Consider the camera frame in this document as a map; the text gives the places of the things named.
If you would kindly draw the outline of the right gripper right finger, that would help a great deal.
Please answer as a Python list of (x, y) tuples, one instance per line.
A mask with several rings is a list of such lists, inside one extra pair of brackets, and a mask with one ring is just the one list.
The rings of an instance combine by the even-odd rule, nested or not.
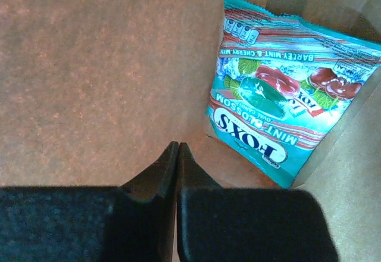
[(320, 204), (297, 189), (225, 188), (186, 143), (177, 159), (181, 261), (338, 261)]

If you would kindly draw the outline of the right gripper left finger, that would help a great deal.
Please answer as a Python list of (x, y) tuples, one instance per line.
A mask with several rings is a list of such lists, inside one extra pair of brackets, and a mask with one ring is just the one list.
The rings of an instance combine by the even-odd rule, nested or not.
[(171, 261), (177, 142), (121, 186), (1, 189), (2, 261)]

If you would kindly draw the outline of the red paper bag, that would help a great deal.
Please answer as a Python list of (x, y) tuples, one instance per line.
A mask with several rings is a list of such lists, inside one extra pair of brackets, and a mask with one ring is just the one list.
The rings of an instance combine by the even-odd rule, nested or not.
[[(244, 0), (380, 45), (380, 0)], [(283, 188), (207, 115), (223, 0), (1, 0), (1, 189), (121, 186), (171, 142), (225, 188), (309, 192), (338, 261), (380, 260), (380, 67)]]

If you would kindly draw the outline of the teal mint snack packet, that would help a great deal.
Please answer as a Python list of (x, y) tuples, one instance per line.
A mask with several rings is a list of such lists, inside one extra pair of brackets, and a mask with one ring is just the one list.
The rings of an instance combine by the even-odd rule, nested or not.
[(207, 115), (216, 138), (283, 188), (380, 67), (380, 45), (223, 0)]

